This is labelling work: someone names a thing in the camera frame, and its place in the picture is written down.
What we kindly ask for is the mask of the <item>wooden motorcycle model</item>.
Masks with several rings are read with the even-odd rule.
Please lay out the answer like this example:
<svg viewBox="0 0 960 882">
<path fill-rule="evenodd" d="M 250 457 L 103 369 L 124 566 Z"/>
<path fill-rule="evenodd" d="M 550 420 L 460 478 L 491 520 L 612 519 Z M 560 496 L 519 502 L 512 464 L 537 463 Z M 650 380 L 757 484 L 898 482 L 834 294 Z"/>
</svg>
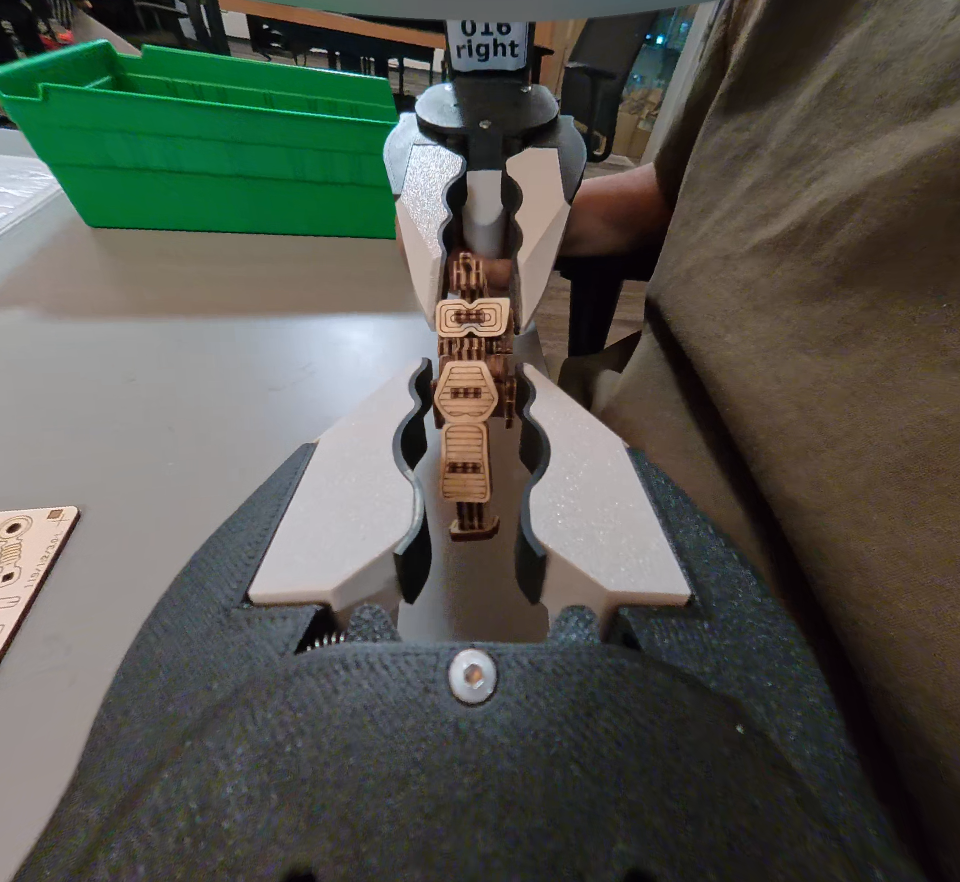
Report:
<svg viewBox="0 0 960 882">
<path fill-rule="evenodd" d="M 516 413 L 514 310 L 508 297 L 491 294 L 485 269 L 472 253 L 458 255 L 450 284 L 451 294 L 438 301 L 435 312 L 439 492 L 455 506 L 451 539 L 484 541 L 499 528 L 498 516 L 489 510 L 494 490 L 490 422 L 501 419 L 510 428 Z"/>
</svg>

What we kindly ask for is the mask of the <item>black office chair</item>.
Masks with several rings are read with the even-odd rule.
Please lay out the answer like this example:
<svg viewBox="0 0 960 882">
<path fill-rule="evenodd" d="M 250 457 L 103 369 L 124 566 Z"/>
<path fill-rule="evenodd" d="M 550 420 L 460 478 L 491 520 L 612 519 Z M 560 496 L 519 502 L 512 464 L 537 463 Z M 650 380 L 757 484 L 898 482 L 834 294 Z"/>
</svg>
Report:
<svg viewBox="0 0 960 882">
<path fill-rule="evenodd" d="M 678 8 L 586 21 L 564 68 L 560 110 L 574 120 L 590 163 L 641 157 L 689 22 Z"/>
</svg>

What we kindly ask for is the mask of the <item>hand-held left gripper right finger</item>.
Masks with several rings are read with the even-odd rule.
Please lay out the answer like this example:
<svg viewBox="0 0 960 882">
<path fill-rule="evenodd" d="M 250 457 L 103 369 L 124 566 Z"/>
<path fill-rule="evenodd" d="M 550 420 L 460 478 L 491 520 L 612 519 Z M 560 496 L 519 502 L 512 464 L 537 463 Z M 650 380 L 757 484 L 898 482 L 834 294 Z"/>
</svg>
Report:
<svg viewBox="0 0 960 882">
<path fill-rule="evenodd" d="M 517 368 L 515 577 L 548 612 L 683 606 L 690 587 L 621 438 L 533 366 Z"/>
</svg>

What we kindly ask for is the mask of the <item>instruction sheet in clear sleeve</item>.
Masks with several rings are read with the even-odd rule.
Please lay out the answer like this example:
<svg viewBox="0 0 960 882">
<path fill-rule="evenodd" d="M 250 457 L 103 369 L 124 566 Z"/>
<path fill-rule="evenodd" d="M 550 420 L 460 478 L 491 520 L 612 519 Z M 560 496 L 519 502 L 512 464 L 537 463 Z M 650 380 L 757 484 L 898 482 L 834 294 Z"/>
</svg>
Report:
<svg viewBox="0 0 960 882">
<path fill-rule="evenodd" d="M 39 159 L 1 155 L 1 235 L 5 235 L 50 201 L 66 194 Z"/>
</svg>

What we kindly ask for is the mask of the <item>wooden work table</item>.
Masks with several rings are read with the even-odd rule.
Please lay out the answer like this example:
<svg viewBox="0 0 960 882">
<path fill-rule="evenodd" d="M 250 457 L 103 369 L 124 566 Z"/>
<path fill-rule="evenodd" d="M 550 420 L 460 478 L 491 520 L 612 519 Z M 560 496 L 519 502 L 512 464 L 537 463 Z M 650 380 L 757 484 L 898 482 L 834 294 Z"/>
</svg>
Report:
<svg viewBox="0 0 960 882">
<path fill-rule="evenodd" d="M 338 31 L 349 35 L 389 41 L 420 48 L 444 49 L 443 33 L 377 23 L 338 13 L 298 8 L 258 0 L 217 0 L 229 12 L 243 13 L 270 20 Z"/>
</svg>

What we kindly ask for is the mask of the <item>wooden puzzle parts sheet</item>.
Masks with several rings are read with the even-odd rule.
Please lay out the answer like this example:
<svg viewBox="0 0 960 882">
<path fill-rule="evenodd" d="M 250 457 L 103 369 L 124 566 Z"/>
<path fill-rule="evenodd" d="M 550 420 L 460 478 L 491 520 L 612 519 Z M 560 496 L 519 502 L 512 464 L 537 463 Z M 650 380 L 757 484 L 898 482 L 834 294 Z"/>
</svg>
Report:
<svg viewBox="0 0 960 882">
<path fill-rule="evenodd" d="M 74 505 L 1 512 L 1 656 L 11 647 L 75 528 Z"/>
</svg>

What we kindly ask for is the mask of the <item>green plastic bin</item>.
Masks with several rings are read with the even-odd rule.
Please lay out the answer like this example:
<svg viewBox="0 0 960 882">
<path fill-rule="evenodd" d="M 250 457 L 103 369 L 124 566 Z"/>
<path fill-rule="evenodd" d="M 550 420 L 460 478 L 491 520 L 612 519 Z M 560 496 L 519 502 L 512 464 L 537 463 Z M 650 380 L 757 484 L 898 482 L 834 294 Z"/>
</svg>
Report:
<svg viewBox="0 0 960 882">
<path fill-rule="evenodd" d="M 389 239 L 389 81 L 105 40 L 2 67 L 2 107 L 90 227 Z"/>
</svg>

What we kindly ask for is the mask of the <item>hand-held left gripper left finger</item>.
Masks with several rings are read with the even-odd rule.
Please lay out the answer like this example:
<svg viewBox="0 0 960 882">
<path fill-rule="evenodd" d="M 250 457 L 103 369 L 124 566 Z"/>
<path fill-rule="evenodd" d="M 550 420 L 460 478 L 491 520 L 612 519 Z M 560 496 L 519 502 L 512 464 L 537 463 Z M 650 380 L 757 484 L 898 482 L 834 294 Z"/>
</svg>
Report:
<svg viewBox="0 0 960 882">
<path fill-rule="evenodd" d="M 427 450 L 430 360 L 407 364 L 316 442 L 249 588 L 251 603 L 352 611 L 412 603 L 431 545 L 414 469 Z"/>
</svg>

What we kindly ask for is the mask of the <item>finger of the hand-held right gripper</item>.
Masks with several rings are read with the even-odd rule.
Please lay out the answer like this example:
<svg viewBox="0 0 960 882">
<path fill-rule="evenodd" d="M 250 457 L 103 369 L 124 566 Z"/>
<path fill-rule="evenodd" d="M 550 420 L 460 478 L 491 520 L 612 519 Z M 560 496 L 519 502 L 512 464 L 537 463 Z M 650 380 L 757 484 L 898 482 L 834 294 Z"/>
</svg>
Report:
<svg viewBox="0 0 960 882">
<path fill-rule="evenodd" d="M 520 204 L 513 217 L 519 231 L 519 247 L 512 259 L 511 276 L 513 320 L 520 334 L 544 296 L 571 205 L 564 195 L 556 148 L 528 147 L 508 159 L 506 172 L 520 192 Z"/>
<path fill-rule="evenodd" d="M 447 277 L 445 229 L 453 214 L 448 193 L 466 172 L 463 156 L 442 145 L 414 145 L 395 202 L 400 240 L 414 293 L 428 320 L 436 318 Z"/>
</svg>

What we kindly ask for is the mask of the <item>person's right forearm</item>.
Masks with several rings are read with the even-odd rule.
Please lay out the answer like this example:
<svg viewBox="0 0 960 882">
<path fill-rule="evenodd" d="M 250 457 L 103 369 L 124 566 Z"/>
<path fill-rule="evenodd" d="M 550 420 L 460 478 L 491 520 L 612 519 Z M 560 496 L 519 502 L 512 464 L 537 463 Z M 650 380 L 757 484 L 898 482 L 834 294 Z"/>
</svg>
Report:
<svg viewBox="0 0 960 882">
<path fill-rule="evenodd" d="M 672 215 L 653 163 L 586 179 L 573 199 L 559 254 L 626 255 L 659 236 Z"/>
</svg>

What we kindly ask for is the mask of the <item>person's olive clothing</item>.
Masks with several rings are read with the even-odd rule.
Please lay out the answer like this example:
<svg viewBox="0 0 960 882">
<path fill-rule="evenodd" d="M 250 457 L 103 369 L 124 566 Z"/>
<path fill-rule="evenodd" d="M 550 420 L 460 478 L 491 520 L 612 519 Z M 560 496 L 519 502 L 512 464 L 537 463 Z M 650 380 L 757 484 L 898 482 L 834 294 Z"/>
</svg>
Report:
<svg viewBox="0 0 960 882">
<path fill-rule="evenodd" d="M 654 159 L 640 334 L 559 385 L 803 627 L 958 880 L 959 0 L 725 0 Z"/>
</svg>

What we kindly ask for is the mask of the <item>grey desk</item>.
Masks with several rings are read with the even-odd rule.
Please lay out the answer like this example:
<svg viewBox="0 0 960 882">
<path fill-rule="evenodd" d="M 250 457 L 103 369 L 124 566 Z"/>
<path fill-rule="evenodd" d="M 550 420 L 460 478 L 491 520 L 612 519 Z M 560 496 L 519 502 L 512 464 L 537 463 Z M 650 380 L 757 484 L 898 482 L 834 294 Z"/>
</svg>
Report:
<svg viewBox="0 0 960 882">
<path fill-rule="evenodd" d="M 93 230 L 58 192 L 2 278 L 2 508 L 79 519 L 2 660 L 2 880 L 386 880 L 457 761 L 519 740 L 546 608 L 517 579 L 522 430 L 490 427 L 496 538 L 450 540 L 440 434 L 414 473 L 429 576 L 401 601 L 256 605 L 282 522 L 403 461 L 438 336 L 389 240 Z"/>
</svg>

